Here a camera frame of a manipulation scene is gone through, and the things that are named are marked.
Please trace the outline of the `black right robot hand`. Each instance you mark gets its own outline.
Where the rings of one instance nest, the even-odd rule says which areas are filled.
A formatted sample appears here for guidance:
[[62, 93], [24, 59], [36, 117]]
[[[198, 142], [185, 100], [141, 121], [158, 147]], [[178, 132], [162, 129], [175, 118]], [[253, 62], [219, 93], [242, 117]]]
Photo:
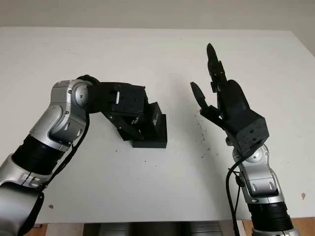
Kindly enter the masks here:
[[211, 77], [210, 85], [212, 92], [217, 95], [218, 106], [214, 107], [206, 103], [203, 92], [195, 82], [191, 82], [190, 86], [200, 106], [200, 114], [224, 129], [228, 120], [235, 118], [239, 113], [248, 110], [250, 107], [239, 84], [234, 80], [227, 79], [223, 64], [218, 59], [212, 44], [207, 45], [206, 52], [207, 66]]

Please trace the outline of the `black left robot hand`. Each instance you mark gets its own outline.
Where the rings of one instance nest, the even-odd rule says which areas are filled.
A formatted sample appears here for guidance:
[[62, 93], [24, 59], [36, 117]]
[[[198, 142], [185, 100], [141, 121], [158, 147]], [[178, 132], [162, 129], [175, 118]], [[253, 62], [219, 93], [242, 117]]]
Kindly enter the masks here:
[[141, 134], [132, 122], [137, 117], [122, 116], [118, 114], [103, 113], [104, 116], [116, 127], [118, 133], [124, 141], [144, 140]]

